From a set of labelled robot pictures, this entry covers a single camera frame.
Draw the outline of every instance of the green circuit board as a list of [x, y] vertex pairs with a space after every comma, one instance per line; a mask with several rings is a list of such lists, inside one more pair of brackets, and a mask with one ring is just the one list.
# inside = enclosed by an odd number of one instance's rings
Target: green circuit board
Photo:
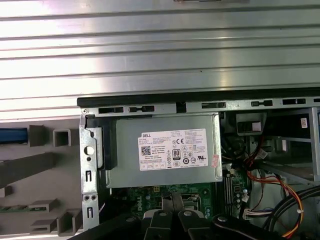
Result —
[[162, 193], [181, 193], [185, 209], [199, 210], [206, 219], [212, 218], [213, 201], [211, 183], [135, 187], [129, 190], [129, 200], [136, 201], [131, 212], [143, 218], [144, 212], [161, 209]]
[[185, 209], [199, 210], [208, 220], [216, 214], [238, 218], [247, 188], [246, 174], [232, 169], [224, 172], [222, 182], [132, 187], [126, 199], [134, 203], [131, 212], [140, 218], [148, 210], [162, 208], [165, 192], [181, 193]]

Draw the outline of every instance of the dell logo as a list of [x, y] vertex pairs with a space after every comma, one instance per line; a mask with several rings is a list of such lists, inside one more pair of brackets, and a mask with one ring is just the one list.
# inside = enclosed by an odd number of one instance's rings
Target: dell logo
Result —
[[137, 201], [138, 211], [142, 211], [142, 197], [138, 196], [137, 199], [138, 199], [138, 201]]

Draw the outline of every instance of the corrugated metal panel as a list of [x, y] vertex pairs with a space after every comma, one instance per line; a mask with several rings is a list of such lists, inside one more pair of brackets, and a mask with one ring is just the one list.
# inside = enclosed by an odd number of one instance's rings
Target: corrugated metal panel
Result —
[[79, 96], [320, 86], [320, 1], [0, 1], [0, 120]]

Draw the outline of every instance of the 80 plus logo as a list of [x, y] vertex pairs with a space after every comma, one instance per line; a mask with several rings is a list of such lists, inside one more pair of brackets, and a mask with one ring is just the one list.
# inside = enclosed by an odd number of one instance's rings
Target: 80 plus logo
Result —
[[173, 158], [173, 160], [180, 160], [181, 159], [180, 149], [173, 149], [172, 150], [172, 158]]

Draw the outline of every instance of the power supply label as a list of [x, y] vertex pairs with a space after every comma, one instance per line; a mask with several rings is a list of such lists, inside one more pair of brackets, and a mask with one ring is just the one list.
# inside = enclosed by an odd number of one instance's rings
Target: power supply label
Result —
[[141, 171], [208, 166], [206, 129], [143, 132], [138, 146]]

